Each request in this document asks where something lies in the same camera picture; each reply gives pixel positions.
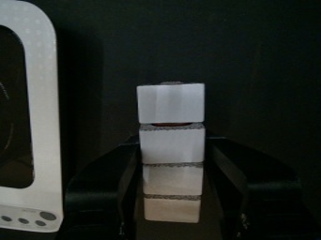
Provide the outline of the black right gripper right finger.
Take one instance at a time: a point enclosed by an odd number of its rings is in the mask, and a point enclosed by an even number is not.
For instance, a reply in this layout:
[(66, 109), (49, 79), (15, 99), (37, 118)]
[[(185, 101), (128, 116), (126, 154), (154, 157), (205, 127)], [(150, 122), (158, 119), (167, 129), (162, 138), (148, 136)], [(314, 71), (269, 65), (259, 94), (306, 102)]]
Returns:
[(321, 240), (301, 180), (278, 159), (209, 133), (206, 173), (222, 211), (223, 240)]

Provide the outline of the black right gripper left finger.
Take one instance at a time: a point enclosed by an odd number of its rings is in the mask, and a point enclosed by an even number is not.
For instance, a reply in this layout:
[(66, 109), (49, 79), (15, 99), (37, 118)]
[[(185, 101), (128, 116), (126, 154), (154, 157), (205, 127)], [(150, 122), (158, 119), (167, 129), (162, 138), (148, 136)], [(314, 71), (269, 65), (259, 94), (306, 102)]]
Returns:
[(131, 136), (70, 180), (56, 240), (135, 240), (140, 148)]

